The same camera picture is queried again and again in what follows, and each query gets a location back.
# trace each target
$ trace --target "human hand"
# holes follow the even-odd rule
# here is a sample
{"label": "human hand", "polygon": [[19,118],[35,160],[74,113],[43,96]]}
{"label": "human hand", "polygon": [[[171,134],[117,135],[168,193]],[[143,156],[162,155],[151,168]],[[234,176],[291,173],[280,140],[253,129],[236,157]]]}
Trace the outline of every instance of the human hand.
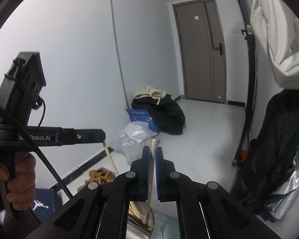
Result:
{"label": "human hand", "polygon": [[[15,210],[25,210],[35,200],[35,167],[36,161],[33,155],[22,159],[16,164],[18,177],[8,182],[8,202],[12,203]],[[9,171],[0,161],[0,180],[9,180]]]}

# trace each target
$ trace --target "gray door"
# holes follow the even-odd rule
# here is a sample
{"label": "gray door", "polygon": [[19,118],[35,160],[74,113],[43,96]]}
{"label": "gray door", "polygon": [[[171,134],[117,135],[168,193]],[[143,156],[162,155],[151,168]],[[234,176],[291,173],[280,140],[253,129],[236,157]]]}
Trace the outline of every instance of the gray door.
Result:
{"label": "gray door", "polygon": [[226,72],[214,1],[175,7],[187,99],[225,103]]}

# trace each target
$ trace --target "black coat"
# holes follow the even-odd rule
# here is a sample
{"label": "black coat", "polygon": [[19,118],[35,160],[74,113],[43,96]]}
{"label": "black coat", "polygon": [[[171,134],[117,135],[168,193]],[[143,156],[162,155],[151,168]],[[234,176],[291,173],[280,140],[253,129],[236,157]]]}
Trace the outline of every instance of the black coat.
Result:
{"label": "black coat", "polygon": [[133,109],[148,110],[150,116],[160,127],[160,130],[170,135],[181,135],[185,124],[185,115],[180,106],[167,94],[158,100],[151,97],[134,99],[132,101]]}
{"label": "black coat", "polygon": [[268,102],[258,137],[251,141],[231,194],[254,214],[287,176],[299,145],[299,90],[283,90]]}

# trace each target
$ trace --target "plastic bag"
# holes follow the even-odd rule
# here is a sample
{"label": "plastic bag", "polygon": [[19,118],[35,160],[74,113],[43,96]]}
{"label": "plastic bag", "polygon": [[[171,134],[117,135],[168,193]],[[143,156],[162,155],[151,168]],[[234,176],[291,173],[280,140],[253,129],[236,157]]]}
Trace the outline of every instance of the plastic bag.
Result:
{"label": "plastic bag", "polygon": [[299,192],[299,147],[293,159],[289,178],[274,191],[265,203],[261,216],[274,223],[281,220]]}
{"label": "plastic bag", "polygon": [[150,147],[152,139],[156,139],[156,145],[159,144],[157,133],[151,131],[146,122],[130,122],[123,132],[124,134],[112,140],[109,146],[114,151],[126,156],[129,165],[133,161],[142,158],[143,147]]}
{"label": "plastic bag", "polygon": [[157,136],[157,133],[149,129],[148,123],[142,121],[130,122],[124,129],[124,133],[138,143]]}

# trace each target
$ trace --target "door handle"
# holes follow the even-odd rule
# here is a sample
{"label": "door handle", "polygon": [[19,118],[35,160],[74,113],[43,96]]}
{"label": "door handle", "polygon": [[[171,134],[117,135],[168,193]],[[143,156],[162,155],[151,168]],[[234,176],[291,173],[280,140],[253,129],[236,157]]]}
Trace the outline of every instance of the door handle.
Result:
{"label": "door handle", "polygon": [[219,50],[219,53],[222,56],[222,43],[219,43],[219,47],[214,47],[214,50]]}

